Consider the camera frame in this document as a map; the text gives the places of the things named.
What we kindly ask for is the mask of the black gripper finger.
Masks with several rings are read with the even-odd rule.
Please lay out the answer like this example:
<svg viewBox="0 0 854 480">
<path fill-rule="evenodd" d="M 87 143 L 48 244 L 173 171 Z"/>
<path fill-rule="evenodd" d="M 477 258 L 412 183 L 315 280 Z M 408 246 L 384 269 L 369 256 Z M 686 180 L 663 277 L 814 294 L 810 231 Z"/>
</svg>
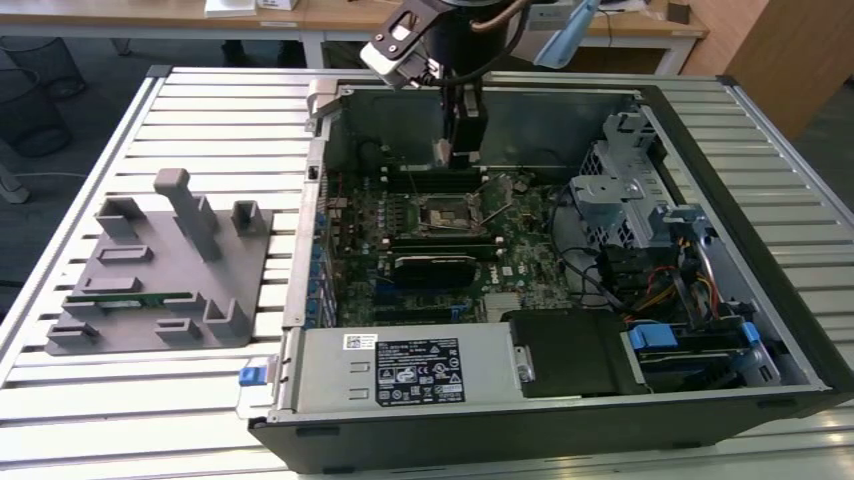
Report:
<svg viewBox="0 0 854 480">
<path fill-rule="evenodd" d="M 440 88 L 440 106 L 443 120 L 441 138 L 447 141 L 448 147 L 453 149 L 456 126 L 456 88 L 453 86 L 443 86 Z"/>
<path fill-rule="evenodd" d="M 480 150 L 488 122 L 480 87 L 452 88 L 448 121 L 448 166 L 451 169 L 465 169 L 471 155 Z"/>
</svg>

